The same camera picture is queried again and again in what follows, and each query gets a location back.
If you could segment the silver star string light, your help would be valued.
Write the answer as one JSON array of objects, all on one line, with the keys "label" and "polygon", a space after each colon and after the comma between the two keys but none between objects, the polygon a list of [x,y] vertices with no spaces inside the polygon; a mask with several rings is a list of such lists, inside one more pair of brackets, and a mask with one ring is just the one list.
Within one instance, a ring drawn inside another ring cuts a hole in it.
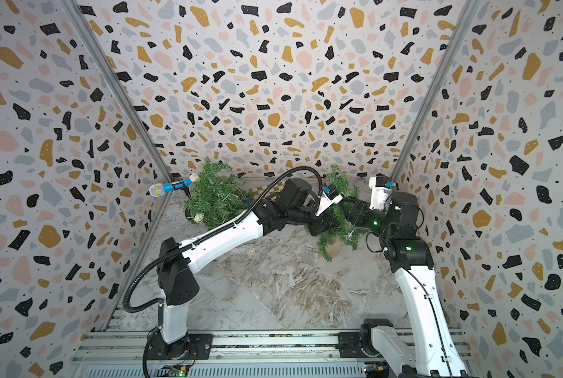
[{"label": "silver star string light", "polygon": [[353,201],[361,199],[351,195],[343,195],[343,198],[344,199],[339,204],[333,204],[330,208],[333,209],[334,215],[340,222],[340,226],[326,232],[326,243],[331,244],[337,239],[346,247],[357,250],[361,236],[367,234],[369,230],[366,228],[357,228],[348,223],[345,213],[350,209],[350,205]]}]

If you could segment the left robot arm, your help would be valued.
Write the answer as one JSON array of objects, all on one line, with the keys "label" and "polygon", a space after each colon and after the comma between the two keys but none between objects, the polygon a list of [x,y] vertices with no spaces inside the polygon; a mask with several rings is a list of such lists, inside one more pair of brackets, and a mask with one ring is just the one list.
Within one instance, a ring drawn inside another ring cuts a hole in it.
[{"label": "left robot arm", "polygon": [[190,302],[199,293],[195,275],[213,260],[242,244],[259,239],[287,225],[303,225],[313,236],[338,225],[330,207],[340,203],[341,193],[329,185],[320,194],[303,179],[287,180],[280,192],[255,202],[250,209],[208,234],[176,243],[165,241],[160,255],[169,260],[157,267],[163,302],[158,305],[158,332],[154,346],[161,353],[184,354],[189,348],[187,318]]}]

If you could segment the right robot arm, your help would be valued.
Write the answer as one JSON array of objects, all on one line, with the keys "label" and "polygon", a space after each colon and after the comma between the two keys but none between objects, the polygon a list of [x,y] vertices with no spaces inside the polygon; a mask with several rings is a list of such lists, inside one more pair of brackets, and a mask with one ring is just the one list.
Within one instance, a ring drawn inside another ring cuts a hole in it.
[{"label": "right robot arm", "polygon": [[408,346],[390,321],[366,319],[360,330],[363,352],[385,359],[397,377],[469,377],[443,314],[433,257],[417,234],[422,215],[417,198],[393,192],[374,205],[349,198],[341,209],[347,222],[377,236],[378,253],[400,286],[414,337],[415,345]]}]

